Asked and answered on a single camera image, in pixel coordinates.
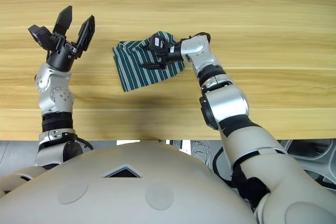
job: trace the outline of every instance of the wooden table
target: wooden table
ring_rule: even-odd
[[[68,39],[96,18],[89,50],[72,68],[74,126],[87,140],[219,139],[199,110],[190,65],[123,93],[112,47],[157,30],[211,34],[211,49],[247,94],[250,117],[278,139],[336,136],[336,0],[1,0],[0,139],[37,140],[34,75],[46,52],[32,24],[52,29],[73,6]]]

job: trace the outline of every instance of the striped towel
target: striped towel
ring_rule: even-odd
[[[169,43],[176,43],[169,33],[158,31],[157,34],[166,38]],[[114,61],[124,92],[163,81],[184,69],[183,62],[168,64],[166,69],[143,68],[141,64],[145,62],[158,62],[155,53],[144,48],[149,44],[149,41],[150,38],[143,41],[121,41],[113,48]]]

